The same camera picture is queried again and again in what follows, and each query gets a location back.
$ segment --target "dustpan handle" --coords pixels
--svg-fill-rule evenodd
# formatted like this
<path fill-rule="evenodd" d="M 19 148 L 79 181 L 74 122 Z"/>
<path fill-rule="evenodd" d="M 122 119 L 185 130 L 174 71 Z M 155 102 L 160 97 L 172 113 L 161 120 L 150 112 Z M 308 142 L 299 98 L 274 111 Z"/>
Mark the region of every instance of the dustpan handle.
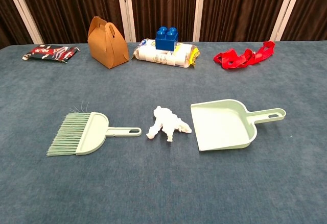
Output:
<path fill-rule="evenodd" d="M 273 108 L 268 110 L 261 110 L 249 112 L 247 117 L 254 123 L 265 123 L 284 119 L 286 112 L 281 108 Z"/>
<path fill-rule="evenodd" d="M 106 136 L 139 136 L 141 128 L 136 127 L 108 127 Z"/>

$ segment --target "broom handle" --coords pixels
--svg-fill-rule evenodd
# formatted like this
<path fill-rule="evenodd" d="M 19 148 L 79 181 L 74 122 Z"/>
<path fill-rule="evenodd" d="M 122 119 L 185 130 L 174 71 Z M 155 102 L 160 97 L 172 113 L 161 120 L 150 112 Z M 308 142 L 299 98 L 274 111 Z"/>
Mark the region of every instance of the broom handle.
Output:
<path fill-rule="evenodd" d="M 141 128 L 137 127 L 108 127 L 106 136 L 140 136 Z"/>

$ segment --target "lego block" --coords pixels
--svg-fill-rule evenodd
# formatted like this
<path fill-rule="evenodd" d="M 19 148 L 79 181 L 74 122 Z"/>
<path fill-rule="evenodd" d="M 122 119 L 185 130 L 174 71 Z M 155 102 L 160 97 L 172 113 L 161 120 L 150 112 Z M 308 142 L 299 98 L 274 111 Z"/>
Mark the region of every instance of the lego block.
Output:
<path fill-rule="evenodd" d="M 155 48 L 163 51 L 174 51 L 178 41 L 178 32 L 174 27 L 160 27 L 155 37 Z"/>

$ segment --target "handle hole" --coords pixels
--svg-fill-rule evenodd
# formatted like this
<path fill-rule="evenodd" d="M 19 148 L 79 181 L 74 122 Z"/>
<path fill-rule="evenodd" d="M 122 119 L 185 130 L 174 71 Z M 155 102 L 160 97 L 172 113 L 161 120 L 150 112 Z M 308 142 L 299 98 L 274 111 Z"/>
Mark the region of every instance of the handle hole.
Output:
<path fill-rule="evenodd" d="M 114 30 L 113 30 L 113 27 L 111 25 L 109 26 L 109 29 L 111 31 L 112 37 L 114 38 Z"/>
<path fill-rule="evenodd" d="M 137 134 L 137 133 L 139 133 L 139 130 L 130 130 L 129 133 L 131 133 L 131 134 Z"/>
<path fill-rule="evenodd" d="M 278 114 L 270 114 L 268 117 L 269 118 L 276 118 L 276 117 L 278 117 Z"/>

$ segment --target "white vertical frame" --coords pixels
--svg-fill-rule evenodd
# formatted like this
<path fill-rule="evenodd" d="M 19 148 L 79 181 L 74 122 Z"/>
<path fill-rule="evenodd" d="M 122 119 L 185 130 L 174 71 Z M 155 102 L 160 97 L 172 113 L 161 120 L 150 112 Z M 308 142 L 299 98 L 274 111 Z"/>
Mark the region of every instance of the white vertical frame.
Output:
<path fill-rule="evenodd" d="M 34 44 L 44 44 L 25 0 L 13 0 Z"/>
<path fill-rule="evenodd" d="M 280 41 L 284 33 L 286 24 L 290 18 L 296 0 L 284 0 L 279 11 L 274 29 L 272 30 L 270 40 Z"/>
<path fill-rule="evenodd" d="M 197 42 L 200 40 L 202 10 L 203 10 L 203 0 L 196 0 L 194 28 L 193 28 L 193 42 Z"/>
<path fill-rule="evenodd" d="M 119 0 L 126 42 L 136 42 L 132 0 Z"/>

